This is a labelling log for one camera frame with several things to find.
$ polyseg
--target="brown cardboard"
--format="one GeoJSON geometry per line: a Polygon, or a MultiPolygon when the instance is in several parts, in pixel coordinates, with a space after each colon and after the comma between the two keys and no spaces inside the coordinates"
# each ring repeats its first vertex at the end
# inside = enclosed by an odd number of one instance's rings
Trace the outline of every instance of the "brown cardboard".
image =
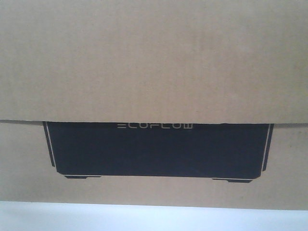
{"type": "Polygon", "coordinates": [[[51,166],[40,122],[0,123],[0,200],[308,209],[308,125],[275,125],[267,170],[251,183],[207,178],[67,179],[51,166]]]}
{"type": "Polygon", "coordinates": [[[308,209],[308,1],[0,1],[0,200],[308,209]],[[66,179],[41,122],[274,123],[251,183],[66,179]]]}
{"type": "Polygon", "coordinates": [[[0,1],[0,119],[306,123],[308,1],[0,1]]]}

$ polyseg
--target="cardboard box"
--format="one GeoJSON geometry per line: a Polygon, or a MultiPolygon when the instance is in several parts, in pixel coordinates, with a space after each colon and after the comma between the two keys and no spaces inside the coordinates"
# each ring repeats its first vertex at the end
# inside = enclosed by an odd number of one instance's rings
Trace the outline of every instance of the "cardboard box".
{"type": "Polygon", "coordinates": [[[307,209],[307,1],[0,1],[0,15],[0,200],[307,209]],[[41,121],[275,126],[267,170],[242,184],[66,179],[41,121]]]}

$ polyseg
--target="ecoflow logo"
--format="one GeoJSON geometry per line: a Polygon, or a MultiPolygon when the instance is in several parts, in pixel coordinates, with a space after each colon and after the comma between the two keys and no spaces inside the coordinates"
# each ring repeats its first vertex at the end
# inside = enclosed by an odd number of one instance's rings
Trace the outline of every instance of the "ecoflow logo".
{"type": "Polygon", "coordinates": [[[117,128],[162,128],[162,129],[192,129],[193,124],[153,124],[153,123],[123,123],[117,124],[117,128]]]}

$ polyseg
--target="white line outline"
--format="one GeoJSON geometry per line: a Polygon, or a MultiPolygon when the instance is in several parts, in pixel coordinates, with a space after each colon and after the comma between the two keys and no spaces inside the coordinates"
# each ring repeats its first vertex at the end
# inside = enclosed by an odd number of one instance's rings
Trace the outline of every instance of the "white line outline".
{"type": "Polygon", "coordinates": [[[263,154],[263,162],[262,162],[262,168],[261,171],[263,170],[264,162],[265,162],[265,155],[266,155],[266,150],[268,147],[268,141],[269,141],[269,135],[270,135],[270,124],[269,124],[269,129],[268,129],[268,135],[266,137],[266,142],[265,142],[265,148],[264,148],[264,154],[263,154]]]}
{"type": "MultiPolygon", "coordinates": [[[[263,166],[265,163],[265,155],[266,155],[266,150],[267,150],[267,146],[268,146],[268,140],[269,140],[269,134],[270,134],[270,126],[271,124],[269,124],[269,128],[268,128],[268,133],[267,133],[267,137],[266,137],[266,142],[265,142],[265,148],[264,148],[264,154],[263,154],[263,161],[262,161],[262,168],[260,171],[260,174],[263,172],[263,166]]],[[[49,129],[48,129],[48,124],[46,123],[46,127],[47,127],[47,133],[48,133],[48,138],[50,140],[50,135],[49,135],[49,129]]],[[[54,166],[56,167],[56,162],[53,156],[53,151],[52,151],[52,145],[51,145],[51,153],[52,153],[52,157],[53,157],[53,161],[54,161],[54,166]]],[[[68,177],[102,177],[102,176],[111,176],[111,175],[64,175],[64,176],[68,176],[68,177]]],[[[212,177],[204,177],[204,178],[211,178],[213,180],[254,180],[254,179],[245,179],[245,178],[212,178],[212,177]]]]}
{"type": "Polygon", "coordinates": [[[46,128],[47,128],[48,140],[49,140],[49,144],[50,144],[50,149],[51,149],[51,154],[52,154],[52,159],[53,159],[54,167],[57,169],[56,161],[55,161],[55,158],[54,158],[54,155],[53,155],[52,143],[51,143],[51,138],[50,138],[50,133],[49,133],[49,128],[48,128],[48,123],[47,122],[46,122],[46,128]]]}

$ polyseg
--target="cardboard flap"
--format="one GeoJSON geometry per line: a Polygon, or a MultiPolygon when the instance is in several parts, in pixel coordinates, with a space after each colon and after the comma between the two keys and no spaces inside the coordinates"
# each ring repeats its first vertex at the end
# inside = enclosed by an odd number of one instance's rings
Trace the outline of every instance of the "cardboard flap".
{"type": "Polygon", "coordinates": [[[0,119],[307,123],[308,1],[0,1],[0,119]]]}

